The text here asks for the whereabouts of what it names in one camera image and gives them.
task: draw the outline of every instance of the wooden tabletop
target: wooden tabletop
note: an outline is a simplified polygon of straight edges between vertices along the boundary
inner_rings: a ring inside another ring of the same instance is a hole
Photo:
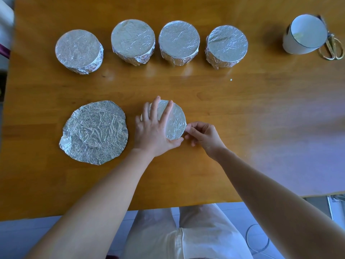
[[[16,0],[0,220],[65,213],[128,154],[134,117],[157,95],[174,100],[187,122],[214,124],[232,151],[297,194],[345,190],[345,59],[282,49],[287,25],[304,13],[322,14],[345,43],[344,7],[345,0]],[[201,38],[198,55],[174,68],[156,45],[146,65],[125,63],[112,52],[110,34],[132,18],[148,23],[156,38],[170,21],[191,23]],[[205,59],[205,40],[225,24],[243,31],[248,53],[233,68],[215,70]],[[56,41],[72,29],[88,30],[102,43],[96,72],[82,76],[56,59]],[[123,109],[129,140],[120,157],[96,166],[67,156],[59,140],[74,110],[100,100]],[[225,201],[240,198],[221,167],[183,142],[149,165],[130,209]]]

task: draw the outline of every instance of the white pants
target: white pants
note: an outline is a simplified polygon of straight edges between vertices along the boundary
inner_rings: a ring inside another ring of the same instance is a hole
[[[122,259],[252,259],[243,236],[216,204],[180,207],[177,229],[170,208],[140,210]]]

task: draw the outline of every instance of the foil disc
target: foil disc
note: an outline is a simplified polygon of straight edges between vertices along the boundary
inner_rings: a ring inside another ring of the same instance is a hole
[[[234,26],[219,26],[206,38],[206,60],[215,69],[234,66],[247,50],[246,36]]]
[[[155,34],[151,27],[135,19],[120,22],[111,33],[113,52],[135,66],[149,61],[155,43]]]
[[[190,23],[173,21],[160,31],[158,42],[164,59],[173,66],[184,65],[197,55],[200,36]]]
[[[59,146],[77,161],[100,165],[118,157],[127,140],[125,113],[112,101],[99,101],[72,113]]]
[[[158,109],[157,109],[158,120],[160,120],[160,118],[162,117],[162,114],[168,102],[169,102],[168,100],[159,101]],[[149,107],[149,116],[151,112],[151,105],[152,103],[150,104],[150,107]],[[167,139],[170,139],[170,140],[179,139],[183,135],[186,129],[186,126],[187,126],[187,123],[186,123],[185,114],[183,113],[181,107],[179,107],[177,104],[174,103],[171,109],[171,112],[169,114],[167,126],[165,128],[165,135]]]
[[[71,30],[57,41],[59,62],[78,74],[96,71],[103,61],[103,47],[96,36],[85,30]]]

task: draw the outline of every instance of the foil-covered lid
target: foil-covered lid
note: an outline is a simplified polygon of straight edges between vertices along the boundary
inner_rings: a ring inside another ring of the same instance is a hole
[[[118,157],[127,140],[125,113],[112,101],[99,101],[72,113],[59,146],[77,161],[100,165]]]
[[[160,118],[162,117],[162,114],[166,108],[166,106],[168,105],[168,100],[160,100],[158,103],[158,109],[157,109],[157,119],[160,120]],[[167,126],[165,128],[165,135],[167,137],[167,139],[170,140],[175,140],[175,139],[179,139],[185,129],[186,129],[187,123],[186,123],[186,117],[185,114],[183,113],[181,107],[179,107],[177,104],[174,103],[171,112],[169,114],[169,118],[167,121]]]
[[[88,74],[103,60],[103,47],[95,35],[85,30],[71,30],[59,38],[55,54],[60,63],[79,74]]]
[[[122,21],[111,33],[114,53],[133,65],[147,63],[153,54],[155,43],[153,30],[140,20]]]
[[[198,53],[200,36],[190,23],[173,21],[162,28],[158,42],[164,59],[173,65],[184,65]]]
[[[238,63],[247,50],[247,38],[234,26],[219,26],[206,38],[206,59],[216,68]]]

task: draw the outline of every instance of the scissors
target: scissors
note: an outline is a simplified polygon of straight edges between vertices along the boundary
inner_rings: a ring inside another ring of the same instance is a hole
[[[325,26],[327,27],[326,25],[326,22],[325,20],[323,19],[323,17],[321,15],[318,15],[317,16],[324,24]],[[335,38],[334,37],[334,34],[333,33],[330,33],[328,30],[327,30],[327,40],[325,42],[325,45],[327,47],[327,50],[330,54],[330,57],[328,56],[325,56],[322,51],[321,51],[321,47],[317,50],[319,52],[319,55],[326,59],[326,60],[340,60],[344,57],[344,54],[345,54],[345,51],[344,51],[344,47],[343,47],[343,44],[341,41],[339,41],[339,39]],[[341,54],[340,56],[338,56],[337,54],[337,46],[340,48],[340,51],[341,51]]]

